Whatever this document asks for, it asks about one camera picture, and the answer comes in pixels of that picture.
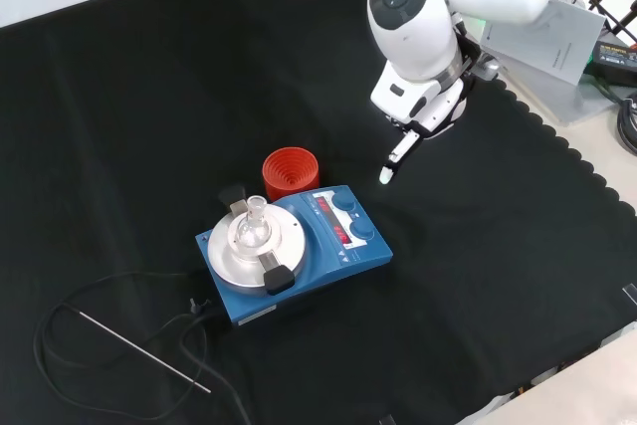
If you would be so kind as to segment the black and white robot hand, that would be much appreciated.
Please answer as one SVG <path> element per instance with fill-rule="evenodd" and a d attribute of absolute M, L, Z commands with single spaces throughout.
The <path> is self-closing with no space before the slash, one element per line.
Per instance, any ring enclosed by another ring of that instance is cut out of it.
<path fill-rule="evenodd" d="M 381 184 L 391 181 L 412 149 L 454 125 L 464 112 L 467 86 L 462 78 L 455 80 L 445 91 L 438 80 L 408 82 L 389 62 L 386 63 L 370 99 L 403 136 L 381 168 Z"/>

